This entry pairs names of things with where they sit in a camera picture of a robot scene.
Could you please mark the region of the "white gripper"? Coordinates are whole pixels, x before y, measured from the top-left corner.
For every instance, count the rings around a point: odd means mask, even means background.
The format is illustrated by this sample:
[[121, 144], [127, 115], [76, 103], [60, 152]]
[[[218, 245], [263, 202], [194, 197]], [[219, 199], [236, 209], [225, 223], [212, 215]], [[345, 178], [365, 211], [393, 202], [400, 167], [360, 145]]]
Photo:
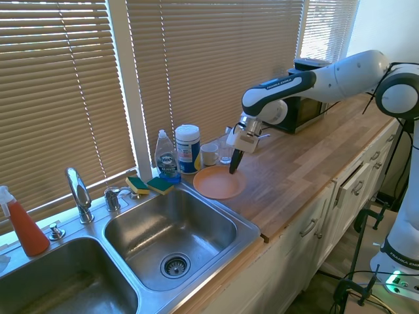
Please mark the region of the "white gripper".
[[229, 173], [234, 174], [238, 169], [244, 153], [253, 153], [257, 147], [259, 138], [255, 135], [248, 135], [246, 131], [237, 131], [233, 135], [233, 144], [235, 148], [231, 157]]

